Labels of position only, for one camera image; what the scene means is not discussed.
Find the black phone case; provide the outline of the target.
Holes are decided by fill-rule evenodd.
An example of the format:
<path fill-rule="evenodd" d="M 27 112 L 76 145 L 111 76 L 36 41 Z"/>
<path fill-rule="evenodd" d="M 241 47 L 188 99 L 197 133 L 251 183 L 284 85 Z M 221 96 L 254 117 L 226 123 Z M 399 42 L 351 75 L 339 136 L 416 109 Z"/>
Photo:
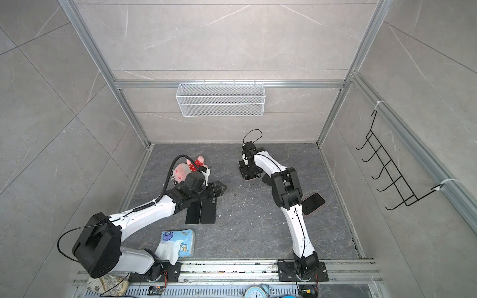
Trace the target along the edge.
<path fill-rule="evenodd" d="M 216 223 L 217 199 L 207 199 L 201 203 L 200 224 Z"/>

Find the phone near right arm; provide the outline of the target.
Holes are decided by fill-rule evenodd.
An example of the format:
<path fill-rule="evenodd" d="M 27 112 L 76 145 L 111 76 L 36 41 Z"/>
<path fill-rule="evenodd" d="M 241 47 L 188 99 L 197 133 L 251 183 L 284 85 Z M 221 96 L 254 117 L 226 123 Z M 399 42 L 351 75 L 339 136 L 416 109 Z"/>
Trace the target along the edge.
<path fill-rule="evenodd" d="M 302 211 L 305 216 L 312 214 L 315 210 L 325 204 L 325 200 L 318 193 L 314 193 L 302 200 Z"/>

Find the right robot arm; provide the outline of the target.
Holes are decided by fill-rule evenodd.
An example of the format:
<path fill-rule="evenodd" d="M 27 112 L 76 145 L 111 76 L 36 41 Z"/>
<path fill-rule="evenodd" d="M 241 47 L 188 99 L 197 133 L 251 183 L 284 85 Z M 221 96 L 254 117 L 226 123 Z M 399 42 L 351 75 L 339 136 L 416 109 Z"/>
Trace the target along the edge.
<path fill-rule="evenodd" d="M 296 275 L 302 280 L 311 278 L 319 269 L 320 260 L 304 221 L 303 191 L 297 171 L 281 165 L 252 141 L 242 145 L 239 169 L 245 180 L 261 177 L 271 187 L 273 200 L 283 212 L 291 234 Z"/>

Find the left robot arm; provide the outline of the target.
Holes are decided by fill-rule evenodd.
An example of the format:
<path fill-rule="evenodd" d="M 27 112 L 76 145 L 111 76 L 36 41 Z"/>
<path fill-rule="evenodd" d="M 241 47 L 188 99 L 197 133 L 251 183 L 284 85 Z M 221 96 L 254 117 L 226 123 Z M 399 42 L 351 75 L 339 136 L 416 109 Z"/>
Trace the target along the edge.
<path fill-rule="evenodd" d="M 157 281 L 165 272 L 162 259 L 149 249 L 131 249 L 122 243 L 144 227 L 181 211 L 187 212 L 189 224 L 213 224 L 217 198 L 226 189 L 224 183 L 210 183 L 204 173 L 193 172 L 162 197 L 139 207 L 110 216 L 99 212 L 82 228 L 72 248 L 74 259 L 92 278 L 125 271 Z"/>

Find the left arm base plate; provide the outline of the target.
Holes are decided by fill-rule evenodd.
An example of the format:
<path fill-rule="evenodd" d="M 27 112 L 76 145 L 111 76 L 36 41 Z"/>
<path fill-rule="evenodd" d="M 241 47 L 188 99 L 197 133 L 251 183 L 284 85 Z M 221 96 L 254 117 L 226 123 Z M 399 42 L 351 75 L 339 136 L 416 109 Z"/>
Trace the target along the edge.
<path fill-rule="evenodd" d="M 182 263 L 177 262 L 175 265 L 163 262 L 154 264 L 145 274 L 132 273 L 129 282 L 132 283 L 164 283 L 165 281 L 176 283 L 181 273 Z"/>

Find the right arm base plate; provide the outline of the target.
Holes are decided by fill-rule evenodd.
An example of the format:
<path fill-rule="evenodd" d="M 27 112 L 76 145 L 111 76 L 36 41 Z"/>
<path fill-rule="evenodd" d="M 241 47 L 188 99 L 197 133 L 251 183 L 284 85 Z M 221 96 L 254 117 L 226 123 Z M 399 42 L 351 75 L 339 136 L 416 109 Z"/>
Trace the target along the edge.
<path fill-rule="evenodd" d="M 278 275 L 281 282 L 327 282 L 329 276 L 323 262 L 311 266 L 301 265 L 296 261 L 277 261 Z"/>

